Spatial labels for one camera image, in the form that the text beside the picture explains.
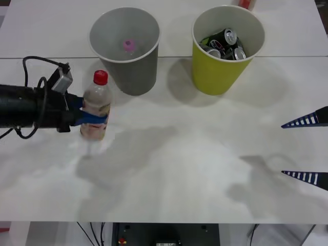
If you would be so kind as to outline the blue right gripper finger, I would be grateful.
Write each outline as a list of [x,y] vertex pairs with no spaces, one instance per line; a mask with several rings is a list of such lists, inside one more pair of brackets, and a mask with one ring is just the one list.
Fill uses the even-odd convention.
[[308,127],[327,127],[328,123],[327,106],[316,110],[313,113],[304,115],[295,120],[283,124],[283,129],[289,128],[308,128]]
[[294,179],[311,184],[325,191],[328,191],[328,173],[327,172],[297,172],[281,171],[282,174]]

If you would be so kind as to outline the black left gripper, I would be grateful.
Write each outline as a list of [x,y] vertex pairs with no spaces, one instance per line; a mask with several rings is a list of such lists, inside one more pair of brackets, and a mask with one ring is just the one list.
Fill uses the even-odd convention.
[[33,126],[39,128],[56,129],[59,133],[70,132],[71,126],[79,126],[82,124],[104,124],[108,115],[97,116],[87,112],[79,112],[73,116],[74,109],[84,107],[84,98],[66,92],[61,94],[49,90],[44,109],[43,118],[39,121],[44,105],[44,88],[34,88],[36,96],[36,118]]

